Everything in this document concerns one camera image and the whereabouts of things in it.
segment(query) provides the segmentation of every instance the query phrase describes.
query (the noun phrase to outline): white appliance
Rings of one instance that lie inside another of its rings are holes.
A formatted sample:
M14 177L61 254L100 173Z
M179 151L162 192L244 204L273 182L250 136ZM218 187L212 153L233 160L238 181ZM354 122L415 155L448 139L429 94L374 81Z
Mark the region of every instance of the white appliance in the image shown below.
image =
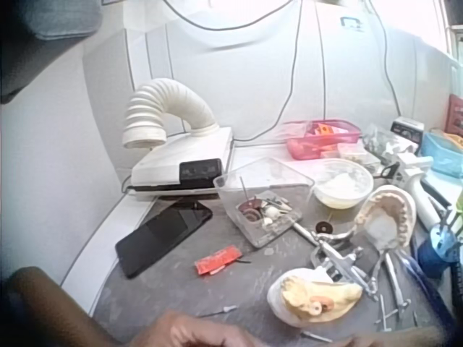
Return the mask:
M191 130L167 138L165 113ZM232 140L232 129L219 127L205 101L186 86L169 79L141 85L127 107L122 142L151 151L132 169L132 188L150 195L215 192L212 181L226 171Z

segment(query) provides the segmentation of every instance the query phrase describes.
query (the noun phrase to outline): white flexible hose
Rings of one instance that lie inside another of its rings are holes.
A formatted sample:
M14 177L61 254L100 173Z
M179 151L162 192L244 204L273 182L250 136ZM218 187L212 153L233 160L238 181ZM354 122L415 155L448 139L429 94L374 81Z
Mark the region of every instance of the white flexible hose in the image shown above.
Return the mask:
M122 143L126 148L156 147L166 143L163 115L170 113L185 120L193 136L218 129L208 104L182 83L158 78L135 91L126 111Z

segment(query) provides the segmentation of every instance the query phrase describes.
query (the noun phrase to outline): phone screen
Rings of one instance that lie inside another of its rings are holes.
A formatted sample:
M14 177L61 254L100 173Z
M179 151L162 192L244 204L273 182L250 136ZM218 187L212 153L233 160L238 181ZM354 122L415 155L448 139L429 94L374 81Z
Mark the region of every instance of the phone screen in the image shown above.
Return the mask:
M206 206L181 199L116 244L119 263L134 278L198 230L212 216Z

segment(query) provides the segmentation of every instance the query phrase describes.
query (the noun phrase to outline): plaster dental model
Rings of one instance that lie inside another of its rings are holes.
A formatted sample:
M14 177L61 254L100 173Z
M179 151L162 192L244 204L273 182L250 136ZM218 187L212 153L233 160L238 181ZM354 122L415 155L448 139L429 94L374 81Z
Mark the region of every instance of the plaster dental model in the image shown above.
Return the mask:
M366 199L355 218L354 233L364 228L375 240L387 240L387 247L406 247L417 220L412 196L395 186L382 186Z
M293 327L330 322L346 314L362 296L362 287L333 283L323 268L284 273L268 290L273 313Z

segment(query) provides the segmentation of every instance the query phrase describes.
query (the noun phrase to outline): gray work surface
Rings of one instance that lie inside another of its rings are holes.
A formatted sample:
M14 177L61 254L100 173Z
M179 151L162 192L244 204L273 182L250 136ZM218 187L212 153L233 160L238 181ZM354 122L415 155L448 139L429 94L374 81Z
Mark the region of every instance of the gray work surface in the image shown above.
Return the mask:
M158 200L146 218L153 217L174 201ZM319 344L319 341L301 338L300 330L280 321L266 300L268 288L280 275L297 267L310 267L310 254L314 247L290 229L266 247L256 250L227 217L216 196L201 198L201 202L213 211L213 218L155 265L132 280L125 278L119 265L114 268L95 308L93 317L96 321L115 338L127 342L167 309L202 315L237 305L238 310L209 319L244 327L269 346ZM310 214L301 222L303 226L310 227L328 219L332 210L320 204L315 197L311 197L309 203ZM357 209L333 211L331 222L335 225L335 233L348 229ZM195 261L232 244L251 264L235 262L213 276L200 277L197 274ZM373 266L377 257L375 253L365 252L358 263L363 270L368 271ZM393 260L404 298L411 299L412 305L406 310L401 327L395 318L388 319L388 327L395 330L414 327L414 310L420 326L437 325L421 290L397 259L393 257ZM385 297L386 312L390 312L395 308L394 295L383 270L379 276L379 287ZM363 295L343 317L333 322L313 324L310 331L340 340L354 333L379 331L381 325L374 325L374 322L380 315L379 303Z

